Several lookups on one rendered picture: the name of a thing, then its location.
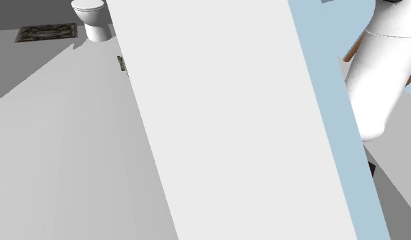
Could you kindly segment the white toilet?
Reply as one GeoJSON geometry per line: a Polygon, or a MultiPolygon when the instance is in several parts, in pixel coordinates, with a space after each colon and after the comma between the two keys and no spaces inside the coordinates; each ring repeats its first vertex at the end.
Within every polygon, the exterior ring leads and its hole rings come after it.
{"type": "Polygon", "coordinates": [[[72,0],[71,6],[85,25],[87,38],[92,42],[105,42],[112,38],[106,22],[106,4],[103,0],[72,0]]]}

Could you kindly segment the brown wooden frame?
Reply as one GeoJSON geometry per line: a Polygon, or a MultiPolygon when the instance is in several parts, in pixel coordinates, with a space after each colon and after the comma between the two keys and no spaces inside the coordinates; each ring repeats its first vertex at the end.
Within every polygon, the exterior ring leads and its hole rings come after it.
{"type": "MultiPolygon", "coordinates": [[[[349,49],[349,51],[342,58],[343,62],[349,63],[350,60],[354,57],[354,55],[356,54],[356,52],[359,49],[359,46],[360,46],[360,44],[363,40],[363,36],[364,36],[364,31],[360,34],[358,39],[355,41],[355,43],[352,45],[352,47],[349,49]]],[[[410,83],[411,83],[411,75],[410,75],[408,81],[406,82],[406,86],[408,86],[410,83]]]]}

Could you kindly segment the dark patterned floor mat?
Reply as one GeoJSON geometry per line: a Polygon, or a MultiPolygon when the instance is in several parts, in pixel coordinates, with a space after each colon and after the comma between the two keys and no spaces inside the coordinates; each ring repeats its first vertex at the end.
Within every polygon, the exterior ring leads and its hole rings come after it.
{"type": "Polygon", "coordinates": [[[18,30],[15,43],[76,38],[76,23],[23,26],[18,30]]]}

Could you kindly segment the white door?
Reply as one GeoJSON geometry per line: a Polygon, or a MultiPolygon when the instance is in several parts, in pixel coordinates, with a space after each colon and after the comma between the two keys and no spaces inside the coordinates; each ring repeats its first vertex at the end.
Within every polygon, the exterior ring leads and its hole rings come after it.
{"type": "Polygon", "coordinates": [[[179,240],[391,240],[321,0],[106,0],[179,240]]]}

